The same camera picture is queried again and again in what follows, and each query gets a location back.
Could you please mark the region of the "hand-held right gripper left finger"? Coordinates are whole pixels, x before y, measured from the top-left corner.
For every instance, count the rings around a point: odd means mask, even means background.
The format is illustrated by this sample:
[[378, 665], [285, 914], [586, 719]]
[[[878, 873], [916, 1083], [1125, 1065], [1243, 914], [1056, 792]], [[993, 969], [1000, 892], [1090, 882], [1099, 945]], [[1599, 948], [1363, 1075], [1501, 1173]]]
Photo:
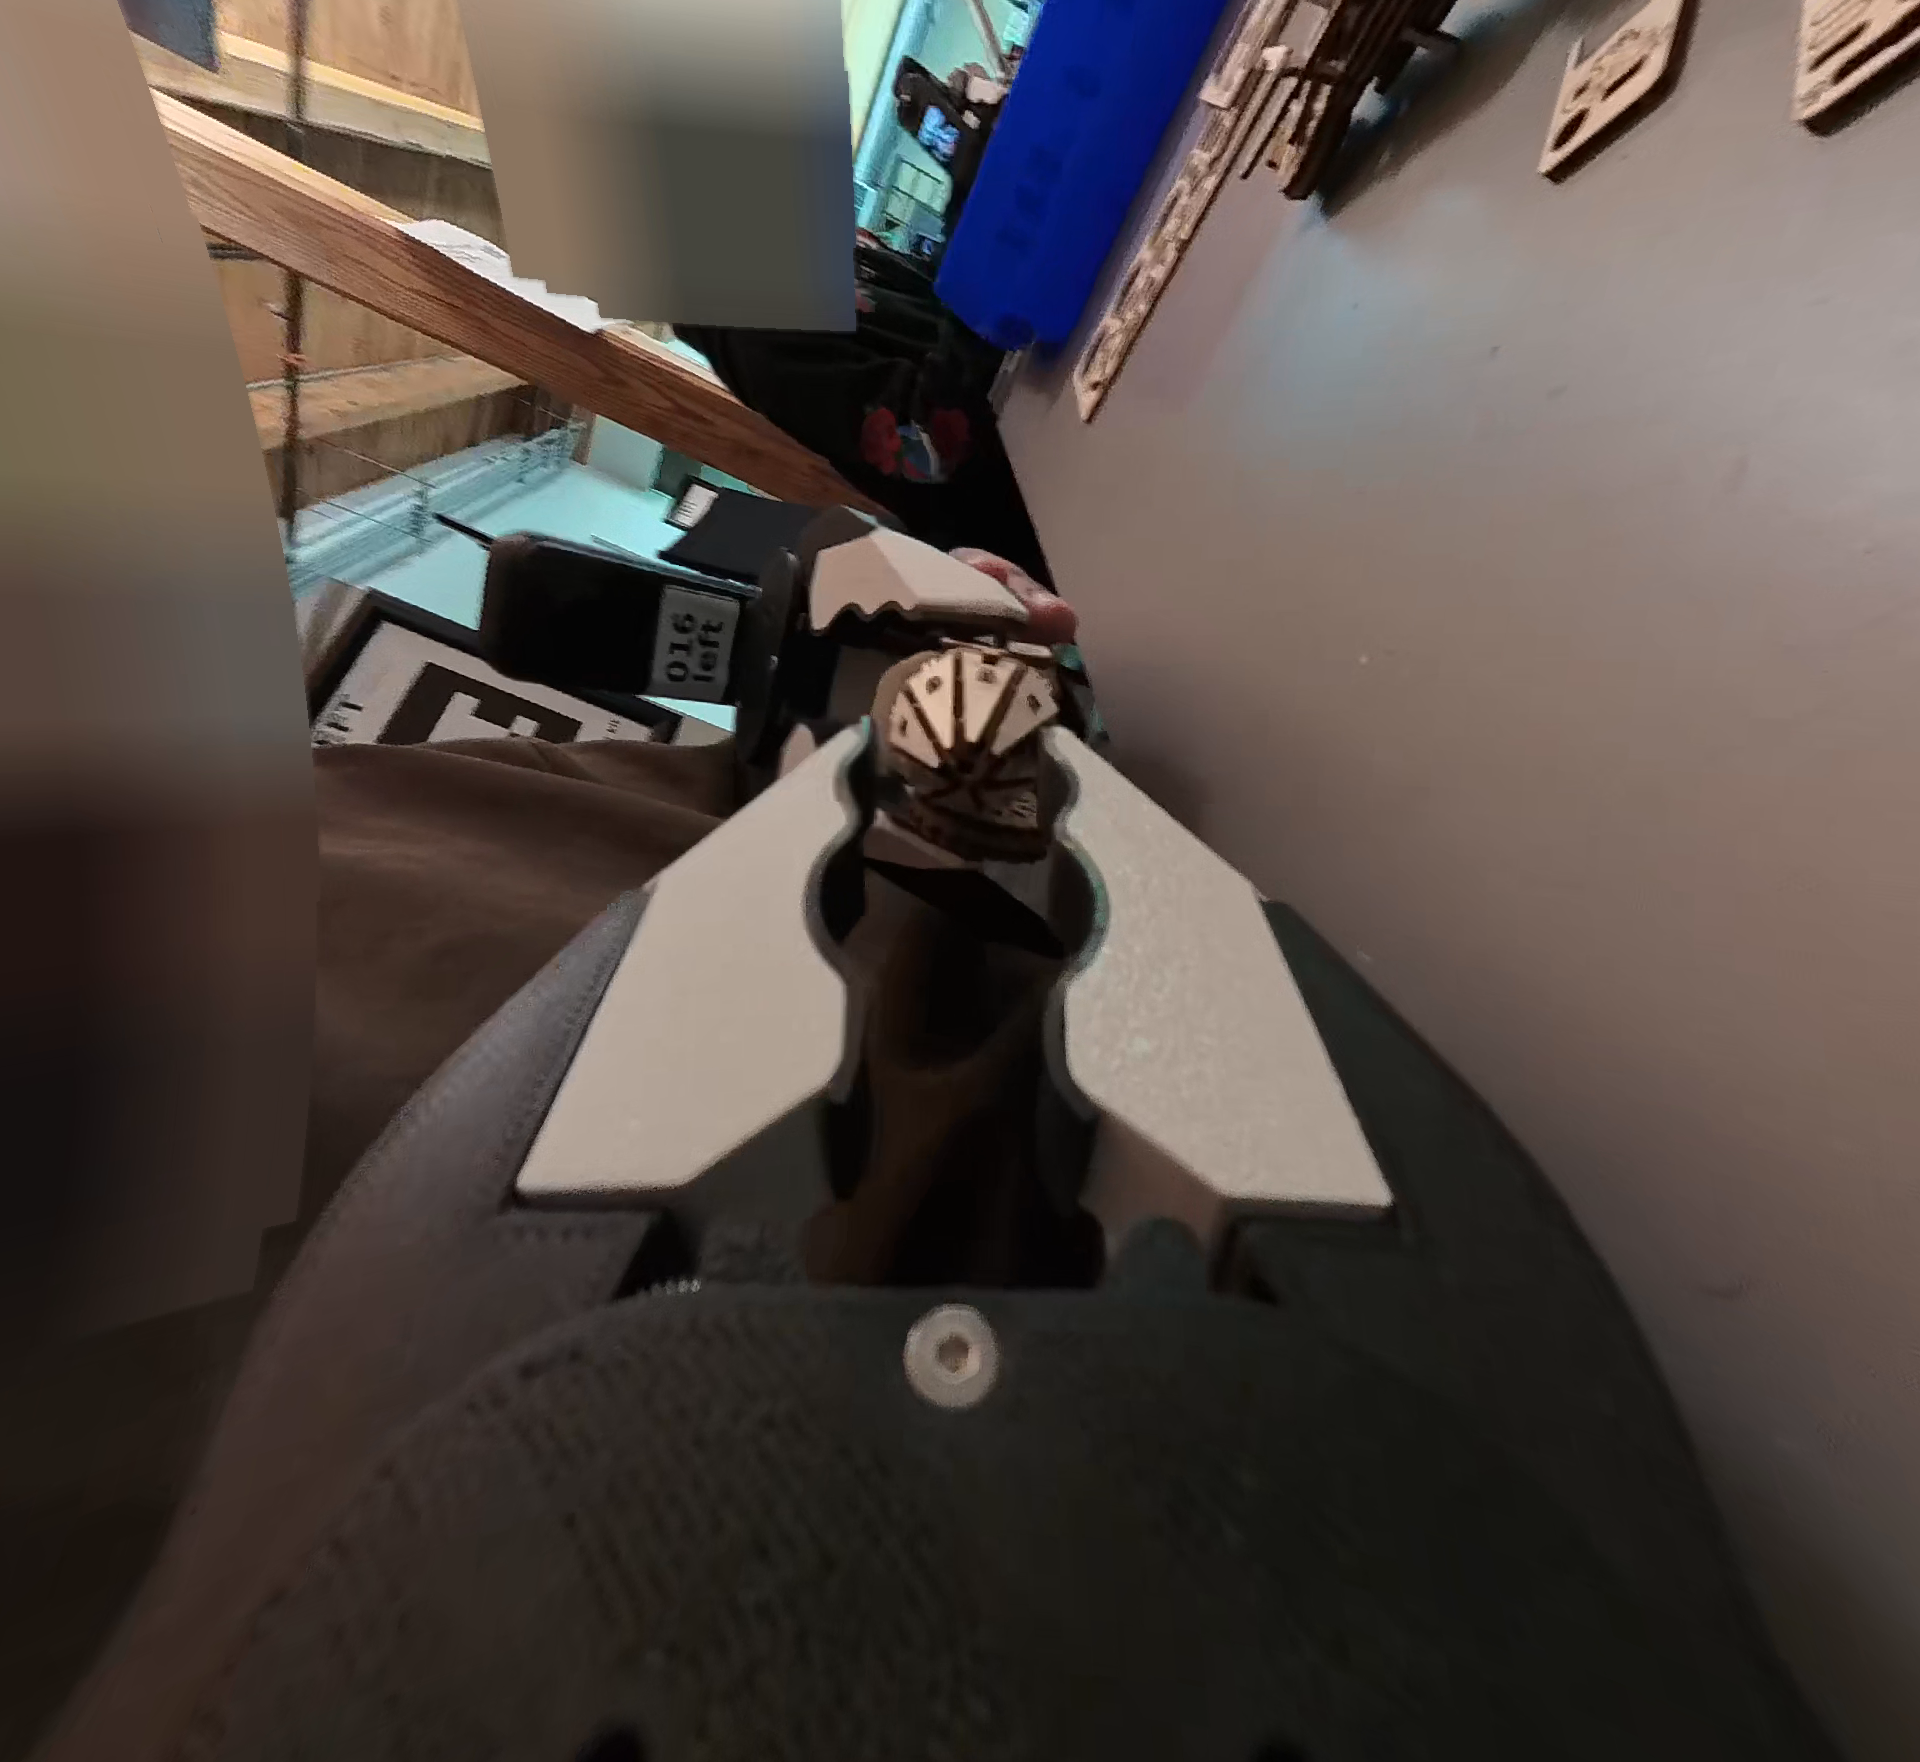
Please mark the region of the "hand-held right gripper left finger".
[[855, 1087], [861, 719], [665, 868], [517, 1173], [533, 1206], [820, 1211]]

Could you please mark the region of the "wooden sheet with rectangular cutouts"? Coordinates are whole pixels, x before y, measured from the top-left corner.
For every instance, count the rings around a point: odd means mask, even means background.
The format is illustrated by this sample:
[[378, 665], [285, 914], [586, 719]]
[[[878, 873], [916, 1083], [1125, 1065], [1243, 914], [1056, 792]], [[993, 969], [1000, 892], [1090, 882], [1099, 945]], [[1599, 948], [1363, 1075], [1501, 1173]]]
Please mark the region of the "wooden sheet with rectangular cutouts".
[[1275, 41], [1273, 31], [1265, 31], [1237, 47], [1203, 87], [1199, 105], [1205, 116], [1193, 142], [1073, 369], [1073, 399], [1083, 421], [1101, 410], [1183, 266], [1286, 54], [1289, 48]]

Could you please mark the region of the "person's left hand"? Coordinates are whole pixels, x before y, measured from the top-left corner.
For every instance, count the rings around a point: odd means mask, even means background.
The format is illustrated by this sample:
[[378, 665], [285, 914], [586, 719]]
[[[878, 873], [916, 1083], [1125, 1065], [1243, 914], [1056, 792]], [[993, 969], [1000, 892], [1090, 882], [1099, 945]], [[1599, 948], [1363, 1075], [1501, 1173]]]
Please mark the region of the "person's left hand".
[[1022, 571], [1017, 563], [973, 547], [951, 549], [950, 557], [978, 574], [997, 580], [1021, 602], [1021, 642], [1046, 648], [1078, 643], [1080, 621], [1069, 600]]

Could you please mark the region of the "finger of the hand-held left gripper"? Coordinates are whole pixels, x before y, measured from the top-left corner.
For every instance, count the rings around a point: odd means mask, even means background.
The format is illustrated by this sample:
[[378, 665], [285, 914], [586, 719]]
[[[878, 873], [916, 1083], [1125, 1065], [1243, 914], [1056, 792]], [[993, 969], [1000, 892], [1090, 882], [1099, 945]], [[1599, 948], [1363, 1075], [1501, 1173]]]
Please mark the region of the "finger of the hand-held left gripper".
[[842, 621], [1028, 634], [1028, 610], [993, 574], [893, 527], [833, 508], [806, 527], [806, 630], [826, 635]]

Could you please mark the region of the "wooden edged table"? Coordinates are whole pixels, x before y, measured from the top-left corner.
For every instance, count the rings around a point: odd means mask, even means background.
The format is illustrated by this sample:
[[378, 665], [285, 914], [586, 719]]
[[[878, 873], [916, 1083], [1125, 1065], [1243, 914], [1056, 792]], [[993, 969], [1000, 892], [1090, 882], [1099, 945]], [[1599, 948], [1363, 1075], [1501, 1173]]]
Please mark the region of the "wooden edged table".
[[781, 503], [882, 516], [710, 374], [647, 336], [575, 326], [412, 234], [374, 198], [154, 94], [202, 230]]

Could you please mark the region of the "small wooden grid card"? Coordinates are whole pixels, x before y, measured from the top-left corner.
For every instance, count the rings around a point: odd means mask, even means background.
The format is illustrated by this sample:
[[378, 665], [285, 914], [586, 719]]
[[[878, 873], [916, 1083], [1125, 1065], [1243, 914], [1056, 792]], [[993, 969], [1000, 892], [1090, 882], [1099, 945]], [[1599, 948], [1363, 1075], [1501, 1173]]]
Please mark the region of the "small wooden grid card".
[[1599, 45], [1573, 43], [1548, 114], [1539, 176], [1562, 180], [1666, 93], [1694, 0], [1643, 0]]

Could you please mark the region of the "small wooden model seat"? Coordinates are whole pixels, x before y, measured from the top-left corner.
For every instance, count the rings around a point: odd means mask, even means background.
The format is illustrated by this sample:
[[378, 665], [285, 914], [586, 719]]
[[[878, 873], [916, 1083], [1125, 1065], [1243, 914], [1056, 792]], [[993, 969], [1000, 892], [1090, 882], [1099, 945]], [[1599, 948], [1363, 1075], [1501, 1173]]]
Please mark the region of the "small wooden model seat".
[[1065, 722], [1053, 654], [947, 643], [896, 665], [871, 709], [883, 813], [955, 864], [1041, 864], [1043, 751]]

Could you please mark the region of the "white printed sign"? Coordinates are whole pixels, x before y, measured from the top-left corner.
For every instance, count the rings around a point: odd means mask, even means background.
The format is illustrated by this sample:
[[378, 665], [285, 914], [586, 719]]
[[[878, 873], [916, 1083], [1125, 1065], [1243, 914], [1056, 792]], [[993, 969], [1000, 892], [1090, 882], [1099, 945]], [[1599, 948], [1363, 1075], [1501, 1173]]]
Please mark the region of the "white printed sign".
[[651, 699], [511, 679], [466, 627], [371, 588], [329, 580], [297, 600], [297, 620], [313, 748], [730, 740]]

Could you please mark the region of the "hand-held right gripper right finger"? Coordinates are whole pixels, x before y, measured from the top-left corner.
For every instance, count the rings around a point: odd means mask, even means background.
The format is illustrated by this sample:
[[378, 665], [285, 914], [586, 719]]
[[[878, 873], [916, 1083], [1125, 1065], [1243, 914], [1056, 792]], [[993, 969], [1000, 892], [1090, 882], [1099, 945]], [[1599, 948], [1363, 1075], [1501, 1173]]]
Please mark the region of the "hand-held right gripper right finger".
[[1108, 1249], [1173, 1221], [1383, 1221], [1394, 1194], [1256, 888], [1067, 729], [1046, 732], [1069, 941], [1046, 1068], [1090, 1132], [1080, 1203]]

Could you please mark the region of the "grey desk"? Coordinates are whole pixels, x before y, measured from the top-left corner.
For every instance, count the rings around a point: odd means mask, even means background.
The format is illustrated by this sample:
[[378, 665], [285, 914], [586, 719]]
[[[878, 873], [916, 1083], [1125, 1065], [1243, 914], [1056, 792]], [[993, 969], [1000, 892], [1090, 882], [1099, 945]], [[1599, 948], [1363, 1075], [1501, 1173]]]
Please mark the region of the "grey desk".
[[1129, 776], [1540, 1162], [1822, 1719], [1915, 1758], [1915, 78], [1812, 132], [1801, 0], [1694, 0], [1540, 178], [1641, 3], [1461, 0], [1005, 432]]

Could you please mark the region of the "plywood cabinet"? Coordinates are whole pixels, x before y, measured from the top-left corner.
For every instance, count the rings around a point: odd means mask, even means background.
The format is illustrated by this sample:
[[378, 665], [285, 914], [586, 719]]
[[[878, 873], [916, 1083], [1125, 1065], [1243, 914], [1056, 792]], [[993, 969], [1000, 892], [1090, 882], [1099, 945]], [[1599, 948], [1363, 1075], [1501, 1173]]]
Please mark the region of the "plywood cabinet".
[[[215, 64], [134, 45], [147, 83], [407, 218], [501, 241], [456, 0], [211, 0]], [[268, 484], [307, 507], [501, 436], [536, 394], [290, 273], [210, 239]]]

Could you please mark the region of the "plastic storage bin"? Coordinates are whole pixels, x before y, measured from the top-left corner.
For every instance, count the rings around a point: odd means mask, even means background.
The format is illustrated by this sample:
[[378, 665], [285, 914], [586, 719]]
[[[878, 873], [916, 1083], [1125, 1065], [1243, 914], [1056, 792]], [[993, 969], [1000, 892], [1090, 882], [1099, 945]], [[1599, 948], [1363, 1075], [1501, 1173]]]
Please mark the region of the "plastic storage bin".
[[1080, 325], [1230, 0], [1044, 0], [936, 280], [1017, 354]]

